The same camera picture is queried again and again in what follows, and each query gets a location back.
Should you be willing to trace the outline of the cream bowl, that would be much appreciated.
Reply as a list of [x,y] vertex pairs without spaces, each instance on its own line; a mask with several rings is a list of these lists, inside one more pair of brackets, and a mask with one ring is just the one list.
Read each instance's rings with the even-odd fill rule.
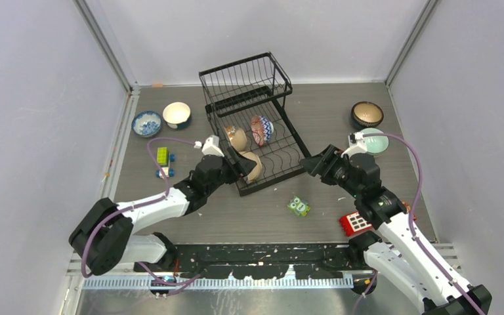
[[244,158],[254,161],[256,163],[251,172],[246,176],[246,182],[251,183],[256,181],[260,177],[261,172],[263,170],[263,165],[260,157],[253,152],[239,152],[239,154]]
[[230,125],[226,126],[224,129],[229,143],[235,151],[244,152],[247,150],[247,136],[242,128]]

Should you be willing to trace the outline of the mint green bowl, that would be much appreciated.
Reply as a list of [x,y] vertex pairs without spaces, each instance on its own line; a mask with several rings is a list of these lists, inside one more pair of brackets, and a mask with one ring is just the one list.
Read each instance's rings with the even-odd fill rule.
[[377,156],[382,154],[389,147],[389,139],[386,136],[369,136],[366,134],[381,134],[382,131],[376,128],[365,128],[360,131],[364,134],[364,142],[367,146],[367,153]]

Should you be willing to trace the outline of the black wire dish rack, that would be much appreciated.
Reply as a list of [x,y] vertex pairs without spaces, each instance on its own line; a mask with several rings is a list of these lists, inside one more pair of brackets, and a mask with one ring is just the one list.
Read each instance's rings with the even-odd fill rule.
[[[236,183],[240,196],[247,196],[304,173],[300,160],[310,152],[285,108],[293,92],[289,76],[271,52],[256,54],[199,72],[205,97],[205,111],[220,145],[231,144],[225,127],[242,128],[247,136],[247,152],[262,162],[260,177],[251,183],[241,178]],[[251,132],[254,115],[267,117],[274,126],[270,141],[258,146]]]

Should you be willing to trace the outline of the brown rimmed bowl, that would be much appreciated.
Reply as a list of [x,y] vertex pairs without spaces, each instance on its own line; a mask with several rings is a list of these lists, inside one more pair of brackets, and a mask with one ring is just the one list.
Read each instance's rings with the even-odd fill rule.
[[367,101],[353,105],[350,116],[354,116],[366,128],[380,125],[385,118],[383,110],[377,104]]

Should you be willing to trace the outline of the dark teal bowl white foot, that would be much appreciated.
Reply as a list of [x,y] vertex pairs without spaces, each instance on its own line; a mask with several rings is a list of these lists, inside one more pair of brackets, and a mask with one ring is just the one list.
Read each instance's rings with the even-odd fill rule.
[[163,120],[166,124],[176,130],[185,129],[192,120],[192,112],[184,102],[173,102],[163,109]]

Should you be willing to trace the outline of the blue white patterned bowl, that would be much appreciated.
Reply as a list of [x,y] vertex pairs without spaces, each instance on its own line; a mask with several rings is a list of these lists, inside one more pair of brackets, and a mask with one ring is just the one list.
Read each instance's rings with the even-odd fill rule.
[[142,138],[151,138],[159,133],[162,126],[161,116],[154,111],[137,114],[131,122],[131,130]]

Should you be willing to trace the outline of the teal bowl tan interior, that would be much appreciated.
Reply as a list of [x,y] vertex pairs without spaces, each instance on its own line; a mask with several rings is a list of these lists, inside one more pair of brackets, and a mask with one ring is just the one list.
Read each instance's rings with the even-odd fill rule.
[[354,127],[355,130],[360,131],[365,129],[366,127],[359,123],[354,116],[350,116],[350,124]]

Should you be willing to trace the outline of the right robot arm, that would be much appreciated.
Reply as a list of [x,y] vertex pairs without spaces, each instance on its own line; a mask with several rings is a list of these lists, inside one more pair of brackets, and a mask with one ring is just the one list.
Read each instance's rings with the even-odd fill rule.
[[489,312],[491,293],[484,285],[470,284],[419,232],[406,206],[382,185],[372,155],[348,156],[329,145],[300,164],[309,175],[353,196],[359,214],[372,225],[372,231],[349,241],[348,260],[354,268],[369,266],[386,276],[421,314]]

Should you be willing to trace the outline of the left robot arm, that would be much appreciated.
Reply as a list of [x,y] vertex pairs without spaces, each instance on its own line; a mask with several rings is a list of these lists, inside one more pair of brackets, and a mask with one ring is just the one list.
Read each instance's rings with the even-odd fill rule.
[[184,217],[203,207],[219,187],[233,184],[259,166],[255,158],[230,151],[205,155],[194,170],[164,192],[136,201],[98,200],[71,233],[68,242],[81,257],[84,277],[101,276],[120,263],[151,263],[160,272],[170,270],[176,253],[161,233],[139,235],[156,223]]

